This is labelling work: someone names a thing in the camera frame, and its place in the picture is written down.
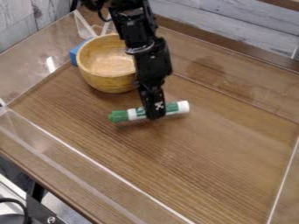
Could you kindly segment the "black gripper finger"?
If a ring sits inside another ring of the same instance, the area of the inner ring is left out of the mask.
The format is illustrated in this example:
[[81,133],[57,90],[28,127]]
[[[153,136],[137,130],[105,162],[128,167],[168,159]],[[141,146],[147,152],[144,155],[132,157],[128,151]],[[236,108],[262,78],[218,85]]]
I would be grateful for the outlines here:
[[160,87],[139,89],[140,99],[144,107],[144,114],[149,120],[156,120],[165,116],[164,91]]

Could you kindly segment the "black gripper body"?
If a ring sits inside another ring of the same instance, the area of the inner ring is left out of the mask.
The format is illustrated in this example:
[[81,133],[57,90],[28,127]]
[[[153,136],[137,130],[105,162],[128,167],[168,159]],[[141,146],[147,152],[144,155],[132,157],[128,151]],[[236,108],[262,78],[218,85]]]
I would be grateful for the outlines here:
[[167,41],[159,37],[141,37],[132,50],[137,90],[152,93],[161,88],[164,79],[172,74],[172,62]]

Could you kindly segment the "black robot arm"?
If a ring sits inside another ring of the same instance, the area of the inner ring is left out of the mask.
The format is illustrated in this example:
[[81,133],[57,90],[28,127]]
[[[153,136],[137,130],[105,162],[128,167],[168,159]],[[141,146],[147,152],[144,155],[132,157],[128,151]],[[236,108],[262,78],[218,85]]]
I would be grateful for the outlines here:
[[148,0],[80,0],[103,22],[113,22],[125,53],[133,57],[137,91],[145,117],[165,116],[163,84],[172,74],[167,41],[156,35],[159,25]]

